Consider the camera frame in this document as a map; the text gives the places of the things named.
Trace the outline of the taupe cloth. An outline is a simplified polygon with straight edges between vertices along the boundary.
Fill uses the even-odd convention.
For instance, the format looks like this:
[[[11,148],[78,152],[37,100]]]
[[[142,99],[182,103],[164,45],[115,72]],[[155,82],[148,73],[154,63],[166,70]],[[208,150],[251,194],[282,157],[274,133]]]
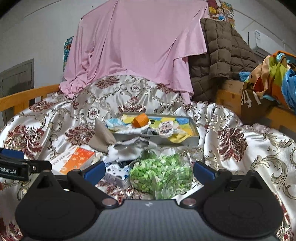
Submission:
[[[88,145],[99,152],[108,153],[108,147],[115,145],[116,139],[111,131],[99,119],[94,123],[94,135],[88,142]]]

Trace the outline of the orange wooden bed rail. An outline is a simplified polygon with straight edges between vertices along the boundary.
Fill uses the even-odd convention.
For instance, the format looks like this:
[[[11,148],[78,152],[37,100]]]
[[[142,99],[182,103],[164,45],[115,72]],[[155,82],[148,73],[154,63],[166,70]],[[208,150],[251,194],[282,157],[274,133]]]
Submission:
[[[57,92],[59,90],[59,84],[42,86],[39,88],[34,88],[30,90],[25,90],[12,95],[5,96],[0,99],[0,111],[5,111],[9,108],[13,108],[14,115],[20,113],[21,111],[27,109],[30,105],[32,99],[38,97],[41,100],[45,99],[49,94]]]

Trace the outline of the white air conditioner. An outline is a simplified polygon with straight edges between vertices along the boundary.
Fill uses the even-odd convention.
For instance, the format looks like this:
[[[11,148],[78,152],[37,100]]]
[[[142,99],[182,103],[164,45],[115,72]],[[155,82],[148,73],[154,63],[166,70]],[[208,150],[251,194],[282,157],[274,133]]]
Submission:
[[[258,30],[248,32],[248,45],[257,56],[262,58],[277,51],[284,51],[282,45]]]

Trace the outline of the colourful cartoon blanket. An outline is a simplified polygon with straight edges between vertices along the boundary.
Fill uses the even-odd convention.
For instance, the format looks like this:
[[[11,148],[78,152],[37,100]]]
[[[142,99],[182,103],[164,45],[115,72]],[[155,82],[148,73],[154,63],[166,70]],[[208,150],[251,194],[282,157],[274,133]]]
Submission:
[[[277,51],[264,58],[246,78],[247,88],[260,99],[277,101],[295,111],[295,55]]]

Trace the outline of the yellow cloth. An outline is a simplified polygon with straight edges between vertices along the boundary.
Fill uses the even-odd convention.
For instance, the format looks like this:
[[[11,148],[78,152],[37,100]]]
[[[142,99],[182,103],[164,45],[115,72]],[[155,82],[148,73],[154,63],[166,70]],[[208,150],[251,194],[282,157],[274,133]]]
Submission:
[[[181,134],[181,133],[175,133],[172,136],[168,138],[168,140],[174,144],[179,144],[183,141],[185,141],[187,138],[191,137],[187,133]]]

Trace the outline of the colourful wall poster left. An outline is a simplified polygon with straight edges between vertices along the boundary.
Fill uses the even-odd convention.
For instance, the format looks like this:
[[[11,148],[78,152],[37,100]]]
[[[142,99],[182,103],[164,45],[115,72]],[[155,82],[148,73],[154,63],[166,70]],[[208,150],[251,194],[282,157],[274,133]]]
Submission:
[[[63,70],[65,70],[66,67],[66,63],[67,63],[67,59],[69,56],[69,52],[70,52],[70,48],[71,48],[71,44],[73,41],[73,36],[68,38],[65,43],[64,43],[64,51],[63,51]]]

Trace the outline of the pink hanging sheet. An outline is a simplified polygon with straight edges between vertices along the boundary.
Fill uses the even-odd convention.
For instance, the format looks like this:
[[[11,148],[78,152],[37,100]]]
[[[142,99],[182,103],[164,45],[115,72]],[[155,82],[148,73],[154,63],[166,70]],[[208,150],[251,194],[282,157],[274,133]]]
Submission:
[[[207,52],[200,20],[206,1],[107,1],[82,17],[60,89],[73,97],[93,81],[134,75],[194,93],[189,56]]]

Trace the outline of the brown quilted jacket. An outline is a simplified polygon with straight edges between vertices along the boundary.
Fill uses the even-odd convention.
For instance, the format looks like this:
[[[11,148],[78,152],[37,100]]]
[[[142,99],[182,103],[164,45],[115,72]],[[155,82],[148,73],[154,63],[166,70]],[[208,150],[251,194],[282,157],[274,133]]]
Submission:
[[[189,56],[189,74],[194,90],[192,100],[214,101],[225,80],[239,80],[240,72],[257,66],[254,52],[241,35],[225,21],[200,20],[207,52]]]

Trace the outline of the bag of green paper stars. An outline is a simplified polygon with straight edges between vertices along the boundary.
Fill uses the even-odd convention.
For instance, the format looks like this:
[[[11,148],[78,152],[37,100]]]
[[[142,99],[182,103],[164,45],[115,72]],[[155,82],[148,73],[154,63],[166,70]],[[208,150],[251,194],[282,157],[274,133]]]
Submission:
[[[129,165],[129,180],[134,189],[155,199],[171,199],[191,189],[193,170],[179,154],[157,155],[145,151]]]

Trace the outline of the light blue white cloth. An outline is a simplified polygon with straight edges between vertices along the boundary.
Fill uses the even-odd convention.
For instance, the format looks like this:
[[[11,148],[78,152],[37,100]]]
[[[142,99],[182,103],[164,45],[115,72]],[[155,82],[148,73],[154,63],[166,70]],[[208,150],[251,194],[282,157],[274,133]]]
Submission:
[[[126,130],[126,124],[119,118],[111,118],[106,120],[106,126],[113,132]]]

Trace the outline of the wooden bed frame right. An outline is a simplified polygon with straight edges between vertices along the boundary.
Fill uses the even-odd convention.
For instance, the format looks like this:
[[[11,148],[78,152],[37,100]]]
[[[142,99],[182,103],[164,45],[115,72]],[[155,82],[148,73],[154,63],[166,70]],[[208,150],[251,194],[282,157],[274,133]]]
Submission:
[[[277,130],[295,132],[295,114],[246,88],[247,83],[226,80],[216,94],[216,103],[225,106],[247,125],[261,123]]]

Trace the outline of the floral satin bedspread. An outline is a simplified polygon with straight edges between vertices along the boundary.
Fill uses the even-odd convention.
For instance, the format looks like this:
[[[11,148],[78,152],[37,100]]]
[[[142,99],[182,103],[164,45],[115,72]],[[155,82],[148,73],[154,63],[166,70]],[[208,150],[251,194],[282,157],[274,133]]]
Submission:
[[[105,77],[73,99],[55,93],[9,120],[1,129],[1,147],[22,151],[27,159],[53,160],[71,147],[88,149],[96,120],[128,112],[191,117],[200,139],[178,148],[180,155],[234,174],[257,171],[283,209],[278,238],[295,240],[295,141],[262,125],[245,126],[214,103],[184,105],[178,93],[144,78]]]

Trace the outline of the colourful wall poster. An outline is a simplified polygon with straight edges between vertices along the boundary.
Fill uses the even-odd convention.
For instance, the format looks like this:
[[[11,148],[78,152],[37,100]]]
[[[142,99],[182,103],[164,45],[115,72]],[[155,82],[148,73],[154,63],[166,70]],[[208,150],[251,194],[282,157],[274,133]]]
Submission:
[[[71,44],[73,41],[73,36],[68,38],[65,43],[64,43],[64,51],[63,51],[63,70],[65,70],[66,67],[66,63],[67,63],[67,59],[69,56],[69,52],[70,52],[70,48],[71,48]]]
[[[225,21],[235,27],[234,9],[231,4],[220,0],[208,0],[209,18]]]

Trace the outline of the orange soft cup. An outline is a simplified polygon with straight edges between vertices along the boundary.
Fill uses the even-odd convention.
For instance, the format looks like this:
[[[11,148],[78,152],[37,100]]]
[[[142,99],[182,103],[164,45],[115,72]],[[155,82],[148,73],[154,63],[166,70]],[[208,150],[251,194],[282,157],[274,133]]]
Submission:
[[[141,113],[138,116],[136,116],[133,121],[132,121],[132,125],[135,128],[141,128],[146,126],[149,123],[149,118],[145,113]]]

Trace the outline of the grey white cloth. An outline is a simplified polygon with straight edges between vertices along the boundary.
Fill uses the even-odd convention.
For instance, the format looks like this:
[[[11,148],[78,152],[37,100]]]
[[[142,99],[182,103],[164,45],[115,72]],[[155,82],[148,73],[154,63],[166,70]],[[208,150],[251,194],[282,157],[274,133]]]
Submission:
[[[144,151],[158,151],[159,146],[145,138],[136,137],[125,142],[117,142],[108,147],[107,163],[134,161]]]

